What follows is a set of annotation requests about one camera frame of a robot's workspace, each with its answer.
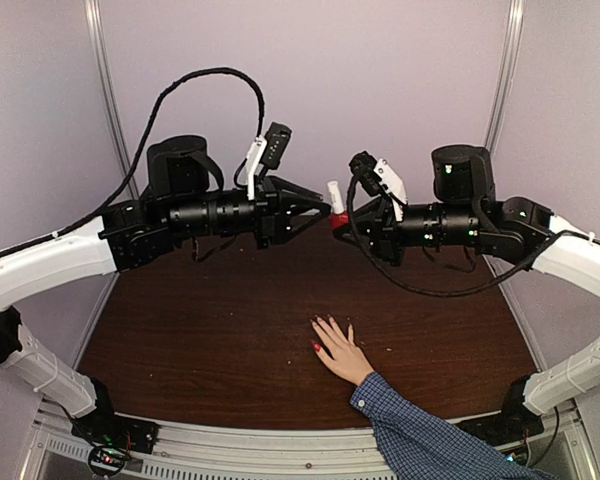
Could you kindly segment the white nail polish cap brush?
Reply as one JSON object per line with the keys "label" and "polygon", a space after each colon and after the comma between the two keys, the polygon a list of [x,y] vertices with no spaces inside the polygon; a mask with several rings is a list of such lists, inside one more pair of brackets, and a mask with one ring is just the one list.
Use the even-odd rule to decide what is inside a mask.
{"label": "white nail polish cap brush", "polygon": [[337,180],[332,180],[327,183],[327,190],[330,197],[332,212],[334,215],[341,215],[346,212],[345,203]]}

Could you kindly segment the red nail polish bottle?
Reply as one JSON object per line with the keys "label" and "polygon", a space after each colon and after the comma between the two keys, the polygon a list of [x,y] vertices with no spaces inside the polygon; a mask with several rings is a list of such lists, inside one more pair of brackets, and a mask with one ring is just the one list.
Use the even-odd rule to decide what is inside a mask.
{"label": "red nail polish bottle", "polygon": [[332,230],[337,230],[341,227],[345,227],[349,224],[349,215],[347,212],[340,214],[332,213],[329,216],[329,223]]}

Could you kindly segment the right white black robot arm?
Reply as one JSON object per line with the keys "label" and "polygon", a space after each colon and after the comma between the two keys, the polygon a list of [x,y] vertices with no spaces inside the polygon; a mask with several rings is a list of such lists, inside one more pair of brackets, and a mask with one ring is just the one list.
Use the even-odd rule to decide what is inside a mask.
{"label": "right white black robot arm", "polygon": [[[524,197],[496,198],[489,151],[448,145],[431,154],[436,202],[411,205],[402,179],[385,159],[368,152],[349,163],[345,193],[327,184],[335,238],[354,245],[393,285],[432,298],[459,298],[496,286],[521,271],[564,280],[600,298],[600,240],[551,209]],[[406,249],[471,248],[511,264],[489,282],[457,291],[409,285],[387,270],[401,264]]]}

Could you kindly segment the blue checked shirt forearm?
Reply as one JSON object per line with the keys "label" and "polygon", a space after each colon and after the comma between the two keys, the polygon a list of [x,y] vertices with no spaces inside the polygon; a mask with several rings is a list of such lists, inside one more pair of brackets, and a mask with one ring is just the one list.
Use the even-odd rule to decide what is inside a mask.
{"label": "blue checked shirt forearm", "polygon": [[371,423],[377,449],[400,479],[551,479],[510,462],[494,447],[429,414],[378,373],[355,388],[350,405]]}

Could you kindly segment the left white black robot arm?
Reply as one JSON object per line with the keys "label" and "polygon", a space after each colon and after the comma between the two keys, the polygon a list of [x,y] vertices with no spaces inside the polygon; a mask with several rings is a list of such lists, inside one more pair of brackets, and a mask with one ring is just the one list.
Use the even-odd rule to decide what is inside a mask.
{"label": "left white black robot arm", "polygon": [[331,210],[321,194],[273,175],[289,140],[281,126],[271,138],[256,138],[247,154],[247,187],[227,190],[203,137],[166,139],[148,149],[149,185],[139,199],[106,207],[69,233],[0,251],[0,367],[71,417],[84,418],[101,443],[117,442],[124,424],[104,387],[41,345],[16,303],[76,280],[142,267],[203,236],[251,233],[260,249],[289,242]]}

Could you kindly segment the pale hand with long nails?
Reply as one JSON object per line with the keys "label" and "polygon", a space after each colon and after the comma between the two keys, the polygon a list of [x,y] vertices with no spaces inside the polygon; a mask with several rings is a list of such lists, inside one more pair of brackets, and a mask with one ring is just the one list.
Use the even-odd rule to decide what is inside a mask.
{"label": "pale hand with long nails", "polygon": [[355,342],[352,324],[343,332],[332,316],[328,316],[327,319],[316,317],[310,323],[320,339],[319,342],[312,343],[314,353],[334,375],[358,387],[374,372],[374,368]]}

